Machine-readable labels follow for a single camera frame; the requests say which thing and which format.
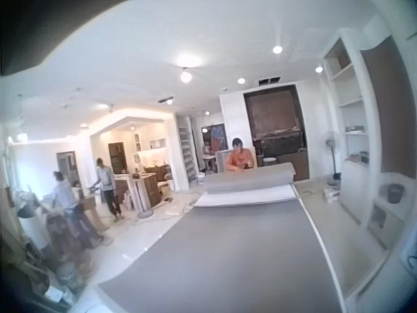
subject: man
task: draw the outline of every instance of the man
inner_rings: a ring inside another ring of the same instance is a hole
[[[99,183],[102,184],[104,199],[109,207],[110,213],[115,216],[114,223],[124,219],[122,216],[122,210],[120,210],[119,201],[116,196],[116,182],[115,175],[110,167],[105,166],[103,160],[98,158],[97,161],[97,181],[90,188],[93,189]]]
[[[243,148],[242,140],[235,138],[232,141],[233,151],[229,153],[226,162],[227,171],[243,171],[253,168],[253,157],[249,149]]]
[[[57,181],[57,186],[53,189],[52,208],[55,208],[57,202],[64,208],[65,215],[78,231],[81,241],[88,248],[94,247],[91,239],[96,239],[103,244],[109,244],[109,240],[106,240],[103,235],[98,234],[94,226],[91,225],[84,213],[82,204],[77,200],[72,191],[70,182],[64,178],[64,175],[60,171],[55,171],[53,175]]]

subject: cabinet door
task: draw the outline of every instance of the cabinet door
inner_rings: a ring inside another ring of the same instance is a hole
[[[340,202],[359,223],[367,203],[367,172],[365,166],[343,161]]]

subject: doorway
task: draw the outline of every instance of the doorway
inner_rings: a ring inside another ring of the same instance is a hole
[[[71,186],[81,188],[75,151],[57,153],[58,169],[66,176]]]
[[[128,166],[126,162],[126,155],[124,153],[123,142],[109,143],[109,154],[111,167],[114,174],[127,174]]]

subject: white ceiling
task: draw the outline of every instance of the white ceiling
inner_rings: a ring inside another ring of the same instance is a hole
[[[219,111],[223,87],[248,89],[272,76],[314,78],[335,32],[362,28],[374,13],[368,0],[128,1],[78,29],[41,65],[5,77],[4,112],[14,135],[24,131],[37,140],[77,134],[81,123],[109,114],[99,103],[115,110]],[[272,53],[275,45],[281,54]],[[203,60],[190,69],[189,84],[175,64],[182,53]],[[237,83],[240,77],[246,84]],[[172,106],[157,103],[171,95]]]

